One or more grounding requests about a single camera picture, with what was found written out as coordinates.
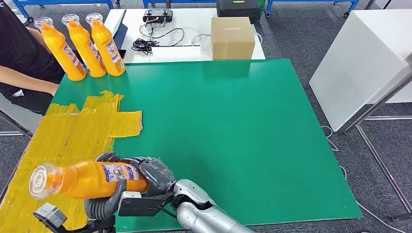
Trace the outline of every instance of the bottle cap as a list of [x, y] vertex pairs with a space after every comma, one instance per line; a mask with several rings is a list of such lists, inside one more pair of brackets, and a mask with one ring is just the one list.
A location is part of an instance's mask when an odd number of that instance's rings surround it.
[[75, 14], [68, 14], [63, 16], [62, 23], [67, 27], [76, 27], [80, 23], [80, 18]]
[[49, 17], [40, 17], [34, 21], [34, 25], [41, 31], [47, 31], [53, 27], [53, 20]]
[[103, 16], [99, 13], [90, 13], [86, 16], [86, 21], [91, 26], [99, 26], [103, 24]]
[[62, 183], [63, 174], [53, 164], [43, 163], [34, 169], [29, 181], [30, 195], [40, 200], [56, 193]]

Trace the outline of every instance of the cardboard box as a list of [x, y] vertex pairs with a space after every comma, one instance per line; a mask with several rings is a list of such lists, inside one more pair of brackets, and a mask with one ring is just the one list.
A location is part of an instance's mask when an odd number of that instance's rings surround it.
[[212, 18], [210, 41], [213, 60], [251, 59], [255, 47], [248, 17]]

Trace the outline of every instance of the orange bottle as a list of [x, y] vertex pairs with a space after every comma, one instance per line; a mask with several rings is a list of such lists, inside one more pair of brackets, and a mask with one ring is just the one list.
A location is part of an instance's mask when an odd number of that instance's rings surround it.
[[130, 164], [85, 160], [72, 166], [41, 164], [30, 177], [29, 191], [36, 199], [55, 193], [74, 199], [103, 198], [114, 193], [121, 179], [126, 180], [127, 191], [145, 193], [149, 188], [143, 176]]
[[91, 13], [86, 16], [86, 21], [91, 26], [91, 37], [102, 56], [107, 72], [113, 76], [121, 75], [126, 68], [113, 41], [112, 33], [103, 25], [103, 16]]
[[90, 40], [90, 34], [79, 23], [79, 17], [75, 14], [63, 16], [62, 23], [69, 30], [70, 39], [78, 50], [91, 77], [98, 78], [106, 74], [106, 68], [100, 58], [97, 49]]
[[40, 17], [34, 21], [34, 25], [40, 29], [44, 42], [67, 73], [67, 77], [72, 81], [84, 79], [86, 77], [85, 68], [67, 45], [65, 36], [54, 28], [53, 20]]

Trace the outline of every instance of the green table surface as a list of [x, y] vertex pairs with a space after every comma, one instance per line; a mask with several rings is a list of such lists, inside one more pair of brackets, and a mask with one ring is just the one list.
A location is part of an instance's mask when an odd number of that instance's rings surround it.
[[[161, 158], [245, 225], [362, 217], [289, 60], [128, 65], [119, 77], [72, 82], [53, 102], [123, 94], [143, 111], [140, 136], [118, 138], [121, 157]], [[117, 217], [118, 232], [181, 229], [177, 220]]]

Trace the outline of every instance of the gray glove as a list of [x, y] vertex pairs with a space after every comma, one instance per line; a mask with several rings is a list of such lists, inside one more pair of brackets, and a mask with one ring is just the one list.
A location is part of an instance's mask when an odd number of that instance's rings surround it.
[[132, 157], [119, 160], [137, 167], [150, 187], [147, 197], [163, 195], [169, 192], [170, 187], [176, 182], [173, 172], [160, 159], [151, 157]]
[[[117, 162], [120, 158], [114, 153], [103, 153], [97, 162]], [[85, 199], [85, 211], [90, 219], [107, 220], [118, 210], [121, 194], [126, 191], [126, 180], [117, 183], [116, 190], [109, 198]]]

